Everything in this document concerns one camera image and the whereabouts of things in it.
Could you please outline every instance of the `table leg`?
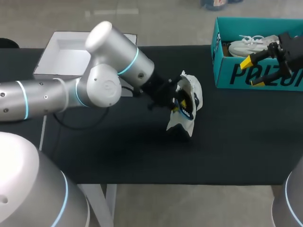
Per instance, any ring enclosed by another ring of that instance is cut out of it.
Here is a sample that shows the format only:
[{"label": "table leg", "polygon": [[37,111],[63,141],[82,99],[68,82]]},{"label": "table leg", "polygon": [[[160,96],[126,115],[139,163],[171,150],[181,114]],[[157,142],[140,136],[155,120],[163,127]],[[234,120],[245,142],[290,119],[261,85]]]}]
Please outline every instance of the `table leg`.
[{"label": "table leg", "polygon": [[106,189],[106,202],[109,207],[109,212],[111,213],[113,219],[115,216],[115,206],[116,206],[116,194],[117,194],[117,185],[108,184]]},{"label": "table leg", "polygon": [[114,220],[107,205],[100,184],[80,184],[93,208],[99,224],[102,227],[114,227]]}]

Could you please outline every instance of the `person's shoe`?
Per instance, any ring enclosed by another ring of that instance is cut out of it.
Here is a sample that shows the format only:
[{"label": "person's shoe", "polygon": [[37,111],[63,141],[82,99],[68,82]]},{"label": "person's shoe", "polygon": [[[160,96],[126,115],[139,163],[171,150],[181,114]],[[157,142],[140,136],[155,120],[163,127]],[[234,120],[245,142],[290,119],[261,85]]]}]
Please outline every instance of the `person's shoe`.
[{"label": "person's shoe", "polygon": [[256,35],[254,37],[240,35],[243,37],[240,41],[234,41],[229,46],[228,50],[234,57],[247,57],[252,53],[258,53],[262,50],[266,50],[270,43],[278,43],[279,38],[276,35],[263,37]]}]

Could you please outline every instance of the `black cable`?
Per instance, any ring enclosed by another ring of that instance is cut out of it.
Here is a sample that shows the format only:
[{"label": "black cable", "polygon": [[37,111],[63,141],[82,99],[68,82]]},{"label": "black cable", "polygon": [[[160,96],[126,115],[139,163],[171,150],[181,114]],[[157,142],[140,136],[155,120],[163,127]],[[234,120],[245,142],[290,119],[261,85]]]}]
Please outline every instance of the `black cable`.
[{"label": "black cable", "polygon": [[64,119],[64,116],[65,116],[66,112],[64,112],[64,116],[63,116],[62,120],[60,120],[55,113],[53,114],[53,117],[64,128],[67,128],[67,129],[70,129],[70,130],[80,130],[81,131],[81,130],[93,129],[96,126],[98,126],[105,119],[105,117],[107,116],[108,112],[109,112],[109,108],[106,108],[104,114],[100,117],[100,119],[96,123],[94,123],[94,124],[92,124],[90,126],[86,126],[86,127],[73,127],[73,126],[69,126],[69,125],[65,124],[63,122],[63,119]]},{"label": "black cable", "polygon": [[129,90],[134,95],[134,90],[132,90],[130,87],[122,86],[122,88]]}]

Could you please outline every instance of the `robotic arm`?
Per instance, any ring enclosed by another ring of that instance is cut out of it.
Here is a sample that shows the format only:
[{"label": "robotic arm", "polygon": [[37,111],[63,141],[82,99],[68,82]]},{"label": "robotic arm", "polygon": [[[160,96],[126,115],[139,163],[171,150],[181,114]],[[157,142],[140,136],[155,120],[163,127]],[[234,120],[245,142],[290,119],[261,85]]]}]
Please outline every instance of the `robotic arm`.
[{"label": "robotic arm", "polygon": [[17,121],[67,108],[109,107],[121,96],[120,76],[134,88],[148,94],[154,105],[175,108],[177,77],[165,81],[153,62],[122,33],[104,21],[89,34],[86,50],[91,59],[83,76],[76,79],[25,80],[0,84],[0,119]]},{"label": "robotic arm", "polygon": [[251,85],[262,86],[279,78],[289,79],[293,71],[303,68],[303,36],[291,38],[288,33],[283,33],[278,37],[280,45],[271,43],[267,50],[249,55],[240,64],[241,69],[245,69],[268,57],[277,59],[279,70],[273,74],[252,80]]}]

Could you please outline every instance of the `shoelace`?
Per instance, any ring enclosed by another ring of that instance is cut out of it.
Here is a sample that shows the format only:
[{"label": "shoelace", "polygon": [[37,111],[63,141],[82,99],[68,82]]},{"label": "shoelace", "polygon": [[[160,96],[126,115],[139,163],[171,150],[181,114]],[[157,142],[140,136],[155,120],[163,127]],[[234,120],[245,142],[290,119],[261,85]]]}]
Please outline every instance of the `shoelace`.
[{"label": "shoelace", "polygon": [[255,35],[253,37],[250,36],[246,36],[246,35],[240,35],[241,37],[243,37],[242,41],[246,44],[262,44],[263,42],[261,41],[261,39],[263,39],[264,37],[261,35]]}]

